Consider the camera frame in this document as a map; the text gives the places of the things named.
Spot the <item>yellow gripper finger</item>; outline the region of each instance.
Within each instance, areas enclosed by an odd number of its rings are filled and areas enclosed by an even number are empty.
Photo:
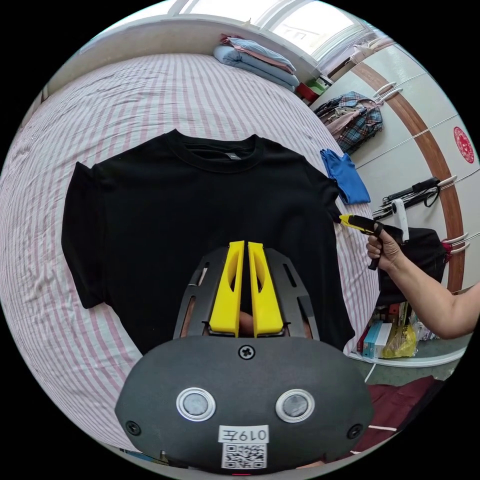
[[[253,334],[255,337],[278,334],[282,331],[284,322],[275,295],[264,246],[261,243],[248,242],[248,259],[250,264]]]
[[[210,317],[213,332],[239,336],[244,249],[243,240],[230,242]]]

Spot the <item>pink striped sheet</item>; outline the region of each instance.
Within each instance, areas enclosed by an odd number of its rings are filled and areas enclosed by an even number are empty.
[[[109,307],[82,308],[62,254],[63,206],[75,162],[91,167],[174,128],[219,140],[257,134],[301,153],[323,173],[319,150],[341,153],[294,94],[206,55],[105,66],[48,98],[18,132],[0,177],[0,298],[8,325],[58,408],[96,440],[132,451],[114,407],[140,353]],[[338,206],[372,215],[366,204]],[[374,309],[378,280],[367,269],[366,239],[339,226],[336,234],[356,332],[348,353]]]

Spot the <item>plaid shirt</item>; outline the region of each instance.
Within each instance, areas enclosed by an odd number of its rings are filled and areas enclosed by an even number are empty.
[[[352,118],[343,128],[337,143],[341,150],[351,155],[368,139],[371,139],[377,132],[383,129],[382,114],[377,103],[371,98],[350,91],[345,95],[338,96],[324,103],[315,110],[317,117],[321,118],[327,114],[334,114],[336,109],[351,108],[358,109],[359,115]]]

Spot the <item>folded blanket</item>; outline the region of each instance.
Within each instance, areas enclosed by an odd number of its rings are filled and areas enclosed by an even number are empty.
[[[237,36],[224,35],[221,38],[221,42],[224,45],[233,47],[240,52],[245,52],[256,59],[273,65],[274,67],[285,70],[289,74],[293,75],[297,71],[297,69],[287,58],[273,50],[259,45],[256,41],[245,40],[244,38],[239,38]]]
[[[347,153],[340,158],[332,150],[321,150],[320,155],[328,176],[336,181],[345,205],[370,203],[369,192]]]
[[[258,58],[254,58],[248,53],[235,50],[232,46],[216,46],[213,50],[213,56],[224,65],[237,67],[256,74],[289,89],[291,92],[294,92],[295,88],[300,85],[295,75],[287,73],[276,66],[269,65]]]

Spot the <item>blue folded blanket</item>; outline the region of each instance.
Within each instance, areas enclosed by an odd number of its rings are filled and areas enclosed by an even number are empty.
[[[243,38],[235,38],[232,36],[228,37],[228,41],[234,46],[236,45],[237,47],[242,47],[246,50],[250,50],[251,52],[255,52],[257,54],[263,55],[264,57],[275,60],[276,62],[279,62],[281,64],[287,65],[288,67],[291,68],[293,72],[297,70],[292,65],[290,60],[288,60],[288,58],[285,58],[283,55],[280,55],[276,51],[270,50],[269,48],[265,48],[264,46],[259,45],[256,41],[245,40]]]
[[[218,45],[213,50],[213,56],[222,64],[230,67],[237,67],[239,69],[252,72],[266,80],[270,80],[290,91],[294,92],[295,88],[299,86],[300,82],[295,75],[269,65],[268,63],[255,58],[248,53],[235,50],[232,46]]]
[[[328,176],[336,181],[339,197],[345,205],[370,203],[369,192],[348,153],[340,158],[332,150],[321,150],[320,155]]]

